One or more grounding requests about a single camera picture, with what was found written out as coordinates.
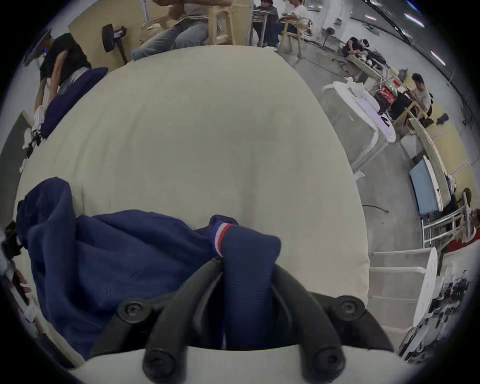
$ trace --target black cable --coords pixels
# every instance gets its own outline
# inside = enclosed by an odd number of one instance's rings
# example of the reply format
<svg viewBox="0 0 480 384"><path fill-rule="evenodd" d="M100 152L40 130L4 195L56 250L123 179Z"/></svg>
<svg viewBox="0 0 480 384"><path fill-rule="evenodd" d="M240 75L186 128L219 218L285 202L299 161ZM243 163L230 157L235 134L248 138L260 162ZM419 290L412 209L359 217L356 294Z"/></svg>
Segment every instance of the black cable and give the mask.
<svg viewBox="0 0 480 384"><path fill-rule="evenodd" d="M382 208L382 207L379 207L377 205L370 205L370 204L362 204L361 205L362 207L372 207L372 208L378 208L378 209L381 209L382 211L386 212L386 213L390 213L390 211L388 209L385 209L385 208Z"/></svg>
<svg viewBox="0 0 480 384"><path fill-rule="evenodd" d="M338 74L336 72L333 72L333 71L329 70L328 68L325 68L324 66L320 65L319 63L316 63L315 61L311 61L311 60L308 60L308 61L312 64L318 65L320 68L323 68L324 70L329 71L330 73L332 73L334 75L337 75L338 77L341 77L342 79L345 78L345 76L343 76L341 74Z"/></svg>

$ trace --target black bracket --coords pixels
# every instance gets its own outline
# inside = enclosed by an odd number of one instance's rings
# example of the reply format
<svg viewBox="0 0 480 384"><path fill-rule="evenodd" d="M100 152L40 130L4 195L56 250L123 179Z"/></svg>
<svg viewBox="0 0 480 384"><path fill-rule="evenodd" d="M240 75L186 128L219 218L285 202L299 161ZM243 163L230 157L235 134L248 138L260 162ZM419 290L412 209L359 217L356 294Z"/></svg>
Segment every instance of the black bracket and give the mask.
<svg viewBox="0 0 480 384"><path fill-rule="evenodd" d="M221 349L223 295L223 261L215 258L176 292L123 302L91 356L145 348L145 375L154 383L177 383L184 377L187 346ZM309 293L277 265L272 296L276 319L272 347L300 344L303 376L309 382L328 383L342 373L342 345L394 351L363 302L353 296Z"/></svg>

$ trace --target black screw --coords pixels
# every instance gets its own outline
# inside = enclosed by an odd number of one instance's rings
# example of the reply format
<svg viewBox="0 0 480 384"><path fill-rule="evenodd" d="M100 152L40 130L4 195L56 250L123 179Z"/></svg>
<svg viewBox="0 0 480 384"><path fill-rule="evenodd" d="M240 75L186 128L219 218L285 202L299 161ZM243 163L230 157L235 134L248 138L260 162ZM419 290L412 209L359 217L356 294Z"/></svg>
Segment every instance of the black screw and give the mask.
<svg viewBox="0 0 480 384"><path fill-rule="evenodd" d="M341 308L345 313L353 314L357 311L357 304L354 301L344 301Z"/></svg>
<svg viewBox="0 0 480 384"><path fill-rule="evenodd" d="M171 377L176 369L175 359L160 349L147 350L144 356L143 370L154 383L161 383Z"/></svg>
<svg viewBox="0 0 480 384"><path fill-rule="evenodd" d="M345 367L345 360L334 347L320 350L313 358L313 369L325 377L336 377Z"/></svg>
<svg viewBox="0 0 480 384"><path fill-rule="evenodd" d="M128 304L127 307L125 308L125 312L129 316L136 316L139 311L142 310L142 306L138 303L132 303Z"/></svg>

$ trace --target ceiling light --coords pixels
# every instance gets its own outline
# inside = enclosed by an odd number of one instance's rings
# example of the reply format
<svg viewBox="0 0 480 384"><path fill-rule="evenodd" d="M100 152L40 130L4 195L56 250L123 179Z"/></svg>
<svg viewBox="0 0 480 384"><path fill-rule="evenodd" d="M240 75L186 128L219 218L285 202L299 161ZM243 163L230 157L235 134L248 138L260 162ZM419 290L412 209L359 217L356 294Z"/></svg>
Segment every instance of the ceiling light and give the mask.
<svg viewBox="0 0 480 384"><path fill-rule="evenodd" d="M446 66L445 62L444 62L441 58L439 58L439 57L435 54L435 52L433 52L433 51L430 51L430 52L432 53L433 57L435 57L440 63L442 63L443 65Z"/></svg>
<svg viewBox="0 0 480 384"><path fill-rule="evenodd" d="M407 4L408 4L410 7L412 7L414 10L416 10L417 12L420 12L420 11L418 10L418 8L417 8L415 5L413 5L410 1L407 1Z"/></svg>
<svg viewBox="0 0 480 384"><path fill-rule="evenodd" d="M425 28L425 26L423 25L423 23L419 20L417 20L415 17L412 17L410 16L408 13L404 13L405 17L411 21L413 21L415 24L418 24L419 26L421 26L422 28Z"/></svg>
<svg viewBox="0 0 480 384"><path fill-rule="evenodd" d="M412 38L412 36L409 35L408 32L407 32L405 29L402 29L402 33L403 33L406 37Z"/></svg>

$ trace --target pile of clothes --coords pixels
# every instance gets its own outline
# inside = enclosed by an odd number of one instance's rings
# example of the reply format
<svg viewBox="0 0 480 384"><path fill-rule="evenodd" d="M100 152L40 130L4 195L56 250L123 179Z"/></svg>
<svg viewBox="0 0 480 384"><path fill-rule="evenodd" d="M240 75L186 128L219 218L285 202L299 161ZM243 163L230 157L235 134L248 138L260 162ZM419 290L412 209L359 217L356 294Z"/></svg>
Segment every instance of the pile of clothes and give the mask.
<svg viewBox="0 0 480 384"><path fill-rule="evenodd" d="M224 258L229 349L271 345L271 279L280 239L215 215L183 221L128 210L75 216L68 183L43 181L18 204L17 234L28 250L40 309L85 359L121 302L176 291L214 257Z"/></svg>

